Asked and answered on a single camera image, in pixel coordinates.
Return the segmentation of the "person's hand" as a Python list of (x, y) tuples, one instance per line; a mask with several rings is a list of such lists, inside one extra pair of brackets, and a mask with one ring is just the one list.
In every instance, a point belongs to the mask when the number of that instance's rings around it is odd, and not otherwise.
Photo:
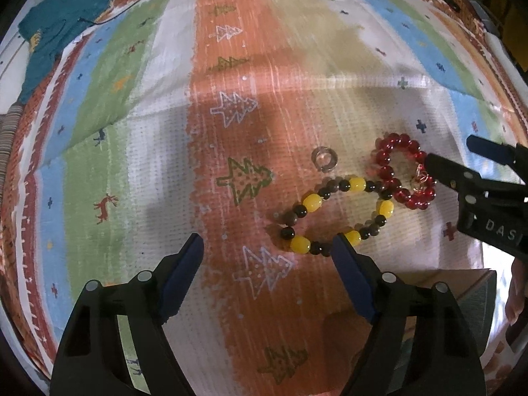
[(515, 324), (524, 308), (524, 291), (527, 284), (527, 264), (516, 258), (511, 266), (512, 279), (505, 306), (509, 324)]

